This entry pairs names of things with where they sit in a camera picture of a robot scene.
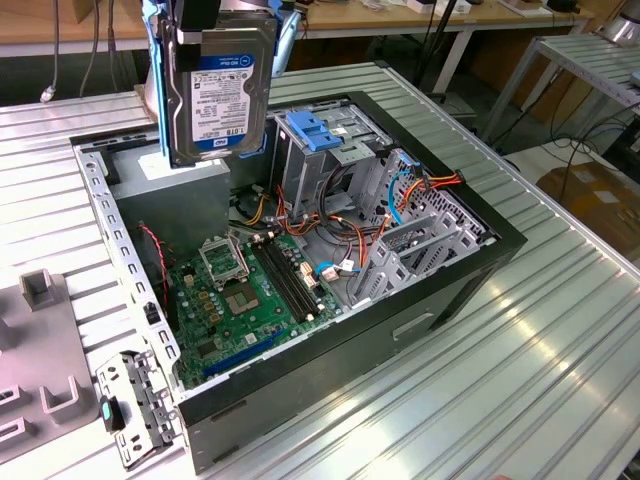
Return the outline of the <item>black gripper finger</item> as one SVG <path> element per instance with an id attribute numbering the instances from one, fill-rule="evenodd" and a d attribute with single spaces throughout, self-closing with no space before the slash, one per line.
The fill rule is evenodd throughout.
<path id="1" fill-rule="evenodd" d="M 174 39 L 178 71 L 194 71 L 199 65 L 203 32 L 215 28 L 219 8 L 218 0 L 174 2 Z"/>

